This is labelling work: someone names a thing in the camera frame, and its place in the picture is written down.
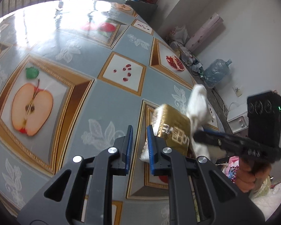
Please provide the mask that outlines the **right hand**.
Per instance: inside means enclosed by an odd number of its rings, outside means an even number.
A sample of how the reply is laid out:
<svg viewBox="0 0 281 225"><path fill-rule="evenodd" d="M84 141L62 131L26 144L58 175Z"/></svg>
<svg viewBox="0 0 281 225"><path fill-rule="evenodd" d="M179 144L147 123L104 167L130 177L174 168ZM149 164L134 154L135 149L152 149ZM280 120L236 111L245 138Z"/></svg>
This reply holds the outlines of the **right hand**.
<svg viewBox="0 0 281 225"><path fill-rule="evenodd" d="M257 181L259 180L263 183L269 177L271 169L272 165L270 163L261 163L261 167L253 172L250 164L240 158L235 185L244 193L259 189L261 185L257 186Z"/></svg>

